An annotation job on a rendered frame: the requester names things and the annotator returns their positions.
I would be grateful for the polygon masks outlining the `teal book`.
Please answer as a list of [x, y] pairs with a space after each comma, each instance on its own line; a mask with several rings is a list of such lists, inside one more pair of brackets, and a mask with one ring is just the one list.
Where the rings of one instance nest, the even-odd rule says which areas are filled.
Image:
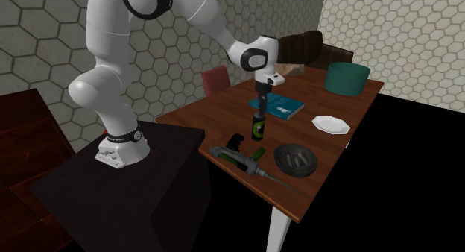
[[266, 113], [283, 120], [289, 120], [305, 106], [304, 102], [276, 93], [267, 94]]

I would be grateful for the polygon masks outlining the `black can with green label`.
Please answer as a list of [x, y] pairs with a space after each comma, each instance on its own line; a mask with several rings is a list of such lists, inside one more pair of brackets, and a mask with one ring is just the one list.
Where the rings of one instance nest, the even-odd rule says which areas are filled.
[[252, 125], [252, 139], [255, 141], [260, 141], [264, 137], [265, 130], [265, 116], [260, 112], [254, 113], [253, 115], [253, 125]]

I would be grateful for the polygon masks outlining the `wooden table with white legs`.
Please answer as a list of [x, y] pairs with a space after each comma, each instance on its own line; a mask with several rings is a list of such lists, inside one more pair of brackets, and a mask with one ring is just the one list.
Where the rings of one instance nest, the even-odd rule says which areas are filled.
[[[325, 77], [325, 71], [307, 67], [303, 74], [288, 77], [283, 85], [275, 86], [275, 93], [304, 102], [305, 106], [288, 121], [268, 117], [264, 138], [259, 142], [251, 138], [255, 110], [248, 102], [256, 97], [253, 80], [236, 84], [157, 118], [163, 124], [203, 129], [206, 137], [199, 148], [202, 155], [272, 205], [266, 252], [281, 251], [289, 224], [302, 220], [383, 86], [381, 81], [367, 80], [360, 95], [336, 95], [323, 88]], [[342, 119], [350, 126], [350, 131], [344, 135], [332, 135], [318, 130], [312, 123], [316, 116]], [[212, 146], [226, 145], [234, 133], [244, 135], [242, 149], [255, 151], [259, 147], [265, 148], [259, 168], [306, 196], [267, 178], [247, 176], [233, 164], [209, 153]], [[295, 178], [278, 169], [273, 151], [289, 142], [304, 145], [316, 155], [318, 164], [312, 175]]]

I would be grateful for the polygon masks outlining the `red chair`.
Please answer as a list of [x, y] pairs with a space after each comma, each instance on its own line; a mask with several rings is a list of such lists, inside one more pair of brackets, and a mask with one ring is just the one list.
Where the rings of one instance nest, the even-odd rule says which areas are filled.
[[224, 65], [202, 72], [206, 97], [231, 87], [227, 68]]

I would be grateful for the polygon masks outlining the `dark brown chair beige seat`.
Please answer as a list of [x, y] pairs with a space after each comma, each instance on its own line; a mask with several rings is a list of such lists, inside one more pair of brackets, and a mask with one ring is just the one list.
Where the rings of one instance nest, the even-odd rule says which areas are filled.
[[278, 39], [279, 53], [276, 71], [283, 77], [301, 75], [305, 66], [316, 61], [323, 46], [320, 31], [306, 31]]

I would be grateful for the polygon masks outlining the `grey green needle gun tool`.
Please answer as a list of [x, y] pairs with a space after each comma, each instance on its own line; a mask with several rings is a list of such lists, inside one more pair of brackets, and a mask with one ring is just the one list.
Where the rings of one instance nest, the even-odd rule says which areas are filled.
[[209, 149], [209, 153], [215, 157], [220, 157], [233, 165], [235, 165], [238, 169], [242, 170], [248, 176], [254, 176], [256, 174], [265, 177], [269, 180], [272, 180], [276, 183], [279, 183], [292, 191], [295, 191], [301, 195], [306, 196], [303, 192], [300, 192], [297, 189], [292, 188], [291, 186], [283, 183], [282, 181], [277, 180], [275, 177], [269, 175], [266, 171], [258, 167], [258, 160], [265, 154], [266, 150], [263, 147], [260, 147], [256, 152], [252, 155], [247, 156], [246, 151], [241, 153], [239, 151], [240, 144], [244, 141], [244, 136], [239, 133], [233, 134], [227, 145], [225, 147], [221, 147], [219, 145], [212, 146]]

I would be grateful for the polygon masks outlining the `white plate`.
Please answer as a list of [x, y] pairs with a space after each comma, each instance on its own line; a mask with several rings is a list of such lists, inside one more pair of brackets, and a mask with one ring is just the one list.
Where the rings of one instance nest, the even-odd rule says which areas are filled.
[[333, 116], [316, 116], [312, 123], [318, 130], [332, 135], [344, 135], [350, 131], [350, 126], [344, 120]]

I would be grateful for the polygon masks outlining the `dark grey round bowl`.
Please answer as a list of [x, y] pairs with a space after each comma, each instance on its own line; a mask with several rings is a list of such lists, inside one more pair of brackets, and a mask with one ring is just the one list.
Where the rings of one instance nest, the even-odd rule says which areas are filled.
[[277, 167], [292, 177], [308, 177], [317, 169], [317, 157], [303, 145], [286, 143], [273, 151]]

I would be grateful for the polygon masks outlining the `teal round container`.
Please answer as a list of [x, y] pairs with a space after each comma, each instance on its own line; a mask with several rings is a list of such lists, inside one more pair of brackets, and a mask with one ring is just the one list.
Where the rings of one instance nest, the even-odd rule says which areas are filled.
[[337, 95], [360, 95], [370, 75], [370, 69], [356, 63], [330, 63], [323, 88]]

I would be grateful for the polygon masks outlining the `dark robot stand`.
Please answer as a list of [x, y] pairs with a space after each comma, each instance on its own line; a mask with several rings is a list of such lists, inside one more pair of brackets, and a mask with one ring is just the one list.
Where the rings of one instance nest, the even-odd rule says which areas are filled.
[[30, 187], [86, 252], [191, 252], [209, 205], [202, 129], [142, 122], [151, 148], [112, 168], [98, 137]]

